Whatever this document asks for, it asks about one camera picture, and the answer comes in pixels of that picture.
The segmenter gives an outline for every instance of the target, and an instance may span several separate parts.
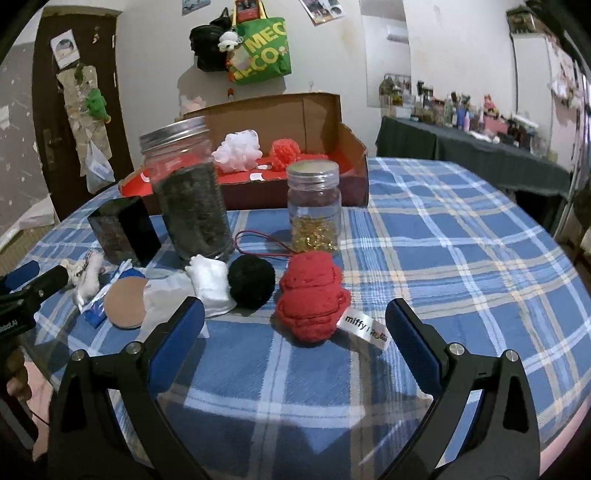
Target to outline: plaid tablecloth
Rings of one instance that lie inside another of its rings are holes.
[[[452,163],[376,158],[369,162],[367,209],[345,209],[340,242],[352,304],[383,321],[403,297],[446,341],[473,353],[519,352],[534,396],[542,444],[588,395],[591,301],[562,250],[487,182]],[[93,199],[40,241],[25,261],[43,271],[99,247],[86,216],[115,189]],[[288,238],[285,210],[230,212],[245,228]],[[147,269],[158,277],[181,267],[161,218],[163,248]],[[243,248],[275,248],[246,237]],[[272,260],[278,278],[284,260]],[[261,310],[208,320],[211,337],[197,364],[181,369],[163,409],[180,438],[215,478],[374,479],[392,461],[428,409],[392,344],[379,354],[337,332],[313,348],[292,342]],[[47,300],[24,340],[57,387],[70,353],[113,353],[134,340],[108,321],[94,329],[70,294]],[[141,446],[116,393],[116,412],[139,458]],[[470,397],[445,460],[454,458],[476,407]]]

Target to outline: green plush toy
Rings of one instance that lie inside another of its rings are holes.
[[[86,97],[86,107],[90,110],[90,116],[95,120],[104,120],[106,124],[111,121],[111,117],[106,110],[107,102],[98,88],[93,88]]]

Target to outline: green tote bag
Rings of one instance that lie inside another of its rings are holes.
[[[236,8],[232,26],[242,43],[228,54],[230,81],[237,85],[258,83],[291,73],[290,51],[285,32],[285,19],[267,18],[259,0],[260,18],[236,24]]]

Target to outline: black bag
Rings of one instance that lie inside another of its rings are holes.
[[[191,50],[197,57],[197,68],[204,72],[226,72],[226,52],[219,51],[222,34],[232,28],[232,19],[228,9],[224,8],[222,14],[212,20],[209,25],[200,25],[191,30]]]

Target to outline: tall glass jar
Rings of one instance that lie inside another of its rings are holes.
[[[233,251],[209,129],[204,117],[161,128],[139,139],[164,224],[179,256],[220,260]]]

